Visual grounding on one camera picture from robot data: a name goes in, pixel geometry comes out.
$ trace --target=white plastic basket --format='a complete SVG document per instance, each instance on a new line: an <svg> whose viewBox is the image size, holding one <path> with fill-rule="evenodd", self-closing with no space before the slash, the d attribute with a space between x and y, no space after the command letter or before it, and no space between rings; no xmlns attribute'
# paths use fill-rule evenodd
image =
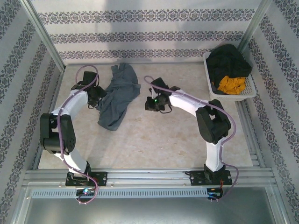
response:
<svg viewBox="0 0 299 224"><path fill-rule="evenodd" d="M242 101L246 98L252 98L252 97L256 96L256 89L253 85L251 74L245 78L246 87L241 92L240 95L219 95L219 94L213 93L212 87L211 87L211 82L210 82L210 76L209 76L209 72L207 70L207 65L206 65L206 59L209 57L210 53L211 52L204 53L203 58L204 58L204 64L205 64L205 69L206 69L206 78L207 78L207 83L209 85L209 93L210 93L211 100L219 99L219 100L229 100L229 101Z"/></svg>

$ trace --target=patterned wallpaper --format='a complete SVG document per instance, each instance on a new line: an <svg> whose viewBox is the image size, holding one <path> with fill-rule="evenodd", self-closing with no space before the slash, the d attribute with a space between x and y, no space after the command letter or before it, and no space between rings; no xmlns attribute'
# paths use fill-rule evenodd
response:
<svg viewBox="0 0 299 224"><path fill-rule="evenodd" d="M195 62L240 42L261 0L32 0L65 64Z"/></svg>
<svg viewBox="0 0 299 224"><path fill-rule="evenodd" d="M299 223L299 1L274 0L248 44L257 95L247 109L291 223Z"/></svg>
<svg viewBox="0 0 299 224"><path fill-rule="evenodd" d="M9 222L39 146L60 71L18 0L0 2L0 224Z"/></svg>

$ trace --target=yellow cloth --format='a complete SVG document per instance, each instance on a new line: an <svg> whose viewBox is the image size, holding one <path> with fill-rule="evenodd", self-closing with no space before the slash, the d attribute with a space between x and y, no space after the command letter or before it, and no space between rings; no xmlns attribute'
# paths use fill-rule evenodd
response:
<svg viewBox="0 0 299 224"><path fill-rule="evenodd" d="M229 78L225 76L218 87L218 90L229 95L239 95L244 89L245 77Z"/></svg>

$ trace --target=beige floor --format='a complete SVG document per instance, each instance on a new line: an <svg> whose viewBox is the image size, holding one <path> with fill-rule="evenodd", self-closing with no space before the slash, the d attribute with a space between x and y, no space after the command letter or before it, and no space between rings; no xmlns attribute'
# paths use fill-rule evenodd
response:
<svg viewBox="0 0 299 224"><path fill-rule="evenodd" d="M99 112L84 107L73 121L76 148L92 168L188 168L203 167L205 141L199 134L196 118L173 108L170 114L144 109L150 96L145 75L162 77L169 86L176 85L198 98L210 99L203 64L133 64L141 84L141 94L128 107L115 132L100 127ZM69 95L80 66L67 66L56 106ZM97 66L100 86L106 88L112 77L110 65ZM237 123L236 136L225 145L223 159L239 167L252 166L234 102L223 102L224 109ZM39 168L64 168L55 156L43 151Z"/></svg>

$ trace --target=gray cloth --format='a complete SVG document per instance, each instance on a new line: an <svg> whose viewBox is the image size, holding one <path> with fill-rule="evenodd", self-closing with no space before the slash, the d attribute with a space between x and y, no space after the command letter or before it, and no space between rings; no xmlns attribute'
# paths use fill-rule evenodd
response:
<svg viewBox="0 0 299 224"><path fill-rule="evenodd" d="M106 89L107 95L102 99L97 110L100 111L98 124L116 131L127 112L127 106L140 94L140 85L131 65L120 63L111 67L112 79Z"/></svg>

